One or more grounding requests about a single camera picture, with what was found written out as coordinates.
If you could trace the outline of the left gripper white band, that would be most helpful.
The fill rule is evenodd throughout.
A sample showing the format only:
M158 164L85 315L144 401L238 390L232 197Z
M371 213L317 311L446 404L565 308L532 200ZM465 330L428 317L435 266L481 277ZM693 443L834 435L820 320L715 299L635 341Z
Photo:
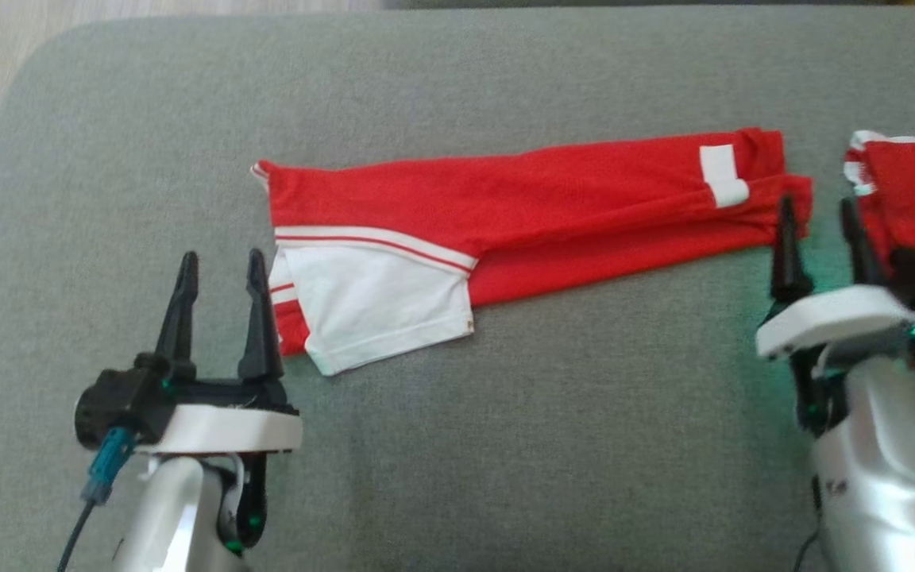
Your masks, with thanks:
M246 291L251 305L244 353L238 362L240 383L161 381L138 400L139 451L266 454L301 447L303 421L278 381L284 374L280 341L268 267L259 249L249 251ZM191 348L197 296L199 256L186 251L155 350L138 354L137 367L164 379L196 378Z

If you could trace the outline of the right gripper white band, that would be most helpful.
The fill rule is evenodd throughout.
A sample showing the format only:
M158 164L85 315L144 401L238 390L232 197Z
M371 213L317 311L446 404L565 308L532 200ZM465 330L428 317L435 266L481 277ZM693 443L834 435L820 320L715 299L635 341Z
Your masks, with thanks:
M823 346L832 361L857 362L897 354L905 345L915 309L886 289L885 270L853 196L841 199L841 226L855 285L811 296L814 283L801 258L793 198L785 195L778 203L770 296L774 303L791 304L756 331L760 358L790 358Z

